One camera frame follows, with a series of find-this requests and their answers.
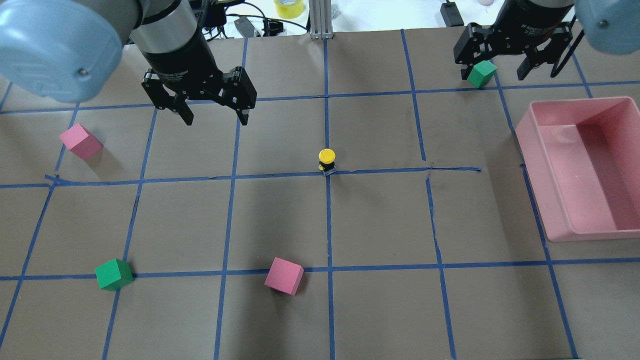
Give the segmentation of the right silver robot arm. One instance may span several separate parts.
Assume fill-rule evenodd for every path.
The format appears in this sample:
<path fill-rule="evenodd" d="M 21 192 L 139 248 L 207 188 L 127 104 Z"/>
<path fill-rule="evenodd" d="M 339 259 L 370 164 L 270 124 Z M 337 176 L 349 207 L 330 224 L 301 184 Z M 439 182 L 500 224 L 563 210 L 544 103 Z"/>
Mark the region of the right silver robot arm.
<path fill-rule="evenodd" d="M 551 64 L 556 77 L 582 39 L 595 50 L 629 55 L 640 47 L 637 0 L 505 0 L 492 25 L 469 23 L 454 46 L 454 62 L 468 80 L 480 63 L 525 55 L 516 73 Z"/>

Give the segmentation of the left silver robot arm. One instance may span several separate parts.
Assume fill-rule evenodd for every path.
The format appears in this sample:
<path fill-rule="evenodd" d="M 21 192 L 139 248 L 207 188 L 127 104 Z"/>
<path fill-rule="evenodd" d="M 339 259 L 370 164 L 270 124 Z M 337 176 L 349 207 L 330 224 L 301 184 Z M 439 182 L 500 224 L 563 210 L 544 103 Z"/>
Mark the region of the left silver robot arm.
<path fill-rule="evenodd" d="M 258 93 L 247 71 L 221 71 L 187 0 L 3 0 L 1 74 L 61 103 L 95 98 L 132 41 L 149 64 L 141 87 L 186 125 L 187 101 L 214 101 L 249 122 Z"/>

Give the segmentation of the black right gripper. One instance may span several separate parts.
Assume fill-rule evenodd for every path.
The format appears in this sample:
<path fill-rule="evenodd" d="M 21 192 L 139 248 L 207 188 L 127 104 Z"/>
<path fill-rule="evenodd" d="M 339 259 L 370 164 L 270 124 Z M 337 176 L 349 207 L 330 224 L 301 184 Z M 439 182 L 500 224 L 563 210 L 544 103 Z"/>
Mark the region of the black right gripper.
<path fill-rule="evenodd" d="M 454 46 L 454 62 L 464 65 L 461 79 L 473 66 L 502 55 L 525 58 L 518 67 L 523 81 L 541 64 L 555 64 L 569 47 L 573 34 L 564 18 L 573 0 L 505 0 L 491 25 L 470 22 Z"/>

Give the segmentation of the green cube near arm base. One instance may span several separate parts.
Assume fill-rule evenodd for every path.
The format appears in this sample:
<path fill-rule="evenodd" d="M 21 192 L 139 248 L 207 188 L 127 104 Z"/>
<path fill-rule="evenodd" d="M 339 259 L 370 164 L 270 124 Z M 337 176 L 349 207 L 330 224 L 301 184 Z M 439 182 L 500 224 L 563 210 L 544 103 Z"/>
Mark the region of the green cube near arm base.
<path fill-rule="evenodd" d="M 121 259 L 109 260 L 94 269 L 99 289 L 117 291 L 134 281 L 130 264 Z"/>

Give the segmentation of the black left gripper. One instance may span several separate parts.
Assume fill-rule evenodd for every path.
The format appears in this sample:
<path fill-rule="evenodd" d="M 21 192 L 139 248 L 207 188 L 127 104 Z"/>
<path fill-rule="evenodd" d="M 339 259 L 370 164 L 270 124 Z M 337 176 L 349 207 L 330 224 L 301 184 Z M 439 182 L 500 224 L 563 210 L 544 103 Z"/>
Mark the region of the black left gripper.
<path fill-rule="evenodd" d="M 236 112 L 242 126 L 249 124 L 250 110 L 258 92 L 246 69 L 218 68 L 210 44 L 203 35 L 194 35 L 176 50 L 153 54 L 142 52 L 157 79 L 146 77 L 142 89 L 158 109 L 174 109 L 186 126 L 194 123 L 194 113 L 186 100 L 214 101 Z"/>

